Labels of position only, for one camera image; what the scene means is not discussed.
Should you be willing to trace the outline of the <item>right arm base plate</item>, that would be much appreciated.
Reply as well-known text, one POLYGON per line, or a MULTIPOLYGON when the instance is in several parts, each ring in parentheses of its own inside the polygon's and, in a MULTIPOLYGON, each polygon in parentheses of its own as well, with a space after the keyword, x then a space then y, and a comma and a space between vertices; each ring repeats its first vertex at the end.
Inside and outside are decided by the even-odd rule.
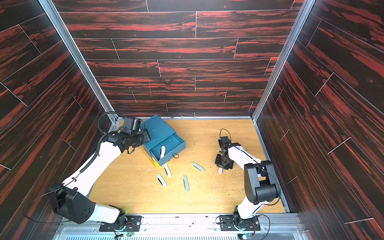
POLYGON ((260 222, 258 217, 242 219, 237 214, 219 215, 215 223, 220 226, 221 231, 260 231, 260 222))

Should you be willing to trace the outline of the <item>teal drawer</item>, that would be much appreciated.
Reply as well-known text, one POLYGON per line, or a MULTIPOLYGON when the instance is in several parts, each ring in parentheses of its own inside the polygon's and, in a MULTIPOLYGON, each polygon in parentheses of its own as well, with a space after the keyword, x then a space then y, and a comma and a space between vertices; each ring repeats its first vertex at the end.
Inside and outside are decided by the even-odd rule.
POLYGON ((155 145, 155 147, 151 148, 149 151, 153 153, 161 167, 173 158, 177 159, 179 157, 179 154, 185 148, 186 142, 177 133, 174 133, 159 144, 155 145), (166 154, 162 159, 160 159, 162 146, 166 146, 166 154))

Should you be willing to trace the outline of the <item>teal drawer cabinet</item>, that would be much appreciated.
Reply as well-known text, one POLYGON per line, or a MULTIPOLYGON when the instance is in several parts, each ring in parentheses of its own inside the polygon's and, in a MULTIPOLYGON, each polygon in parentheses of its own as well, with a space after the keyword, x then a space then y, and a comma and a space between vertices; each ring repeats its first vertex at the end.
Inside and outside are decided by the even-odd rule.
POLYGON ((144 144, 148 150, 155 147, 155 145, 159 144, 176 132, 158 115, 154 115, 153 117, 143 121, 141 123, 140 129, 146 129, 149 133, 151 140, 144 144))

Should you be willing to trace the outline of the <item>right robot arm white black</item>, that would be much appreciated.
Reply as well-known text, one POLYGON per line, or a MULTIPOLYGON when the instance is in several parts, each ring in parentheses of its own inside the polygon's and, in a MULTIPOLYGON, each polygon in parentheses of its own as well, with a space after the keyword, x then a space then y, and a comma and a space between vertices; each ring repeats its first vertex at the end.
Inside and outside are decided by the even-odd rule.
POLYGON ((229 137, 218 139, 220 151, 215 164, 219 173, 231 170, 234 164, 244 170, 244 190, 246 197, 235 207, 231 216, 220 216, 223 231, 260 230, 256 213, 263 206, 272 206, 272 201, 281 198, 281 187, 273 164, 249 154, 239 143, 232 143, 229 137))

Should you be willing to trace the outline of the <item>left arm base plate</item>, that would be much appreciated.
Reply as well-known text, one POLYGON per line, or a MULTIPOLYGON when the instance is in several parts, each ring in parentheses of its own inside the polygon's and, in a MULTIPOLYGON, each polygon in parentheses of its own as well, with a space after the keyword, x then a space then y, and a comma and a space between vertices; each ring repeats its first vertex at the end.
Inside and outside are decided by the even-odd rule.
POLYGON ((140 215, 125 215, 119 217, 114 223, 109 224, 102 222, 100 232, 138 232, 140 230, 142 216, 140 215))

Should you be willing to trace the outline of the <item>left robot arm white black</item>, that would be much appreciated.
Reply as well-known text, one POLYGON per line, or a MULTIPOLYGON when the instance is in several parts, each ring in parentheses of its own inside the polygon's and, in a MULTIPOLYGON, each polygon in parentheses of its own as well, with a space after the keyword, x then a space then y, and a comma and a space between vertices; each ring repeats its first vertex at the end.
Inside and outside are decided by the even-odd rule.
POLYGON ((96 180, 124 151, 150 141, 147 129, 136 133, 120 128, 103 134, 95 152, 84 164, 62 183, 48 188, 53 212, 77 224, 96 221, 110 224, 122 231, 129 224, 126 212, 118 207, 96 204, 88 198, 96 180))

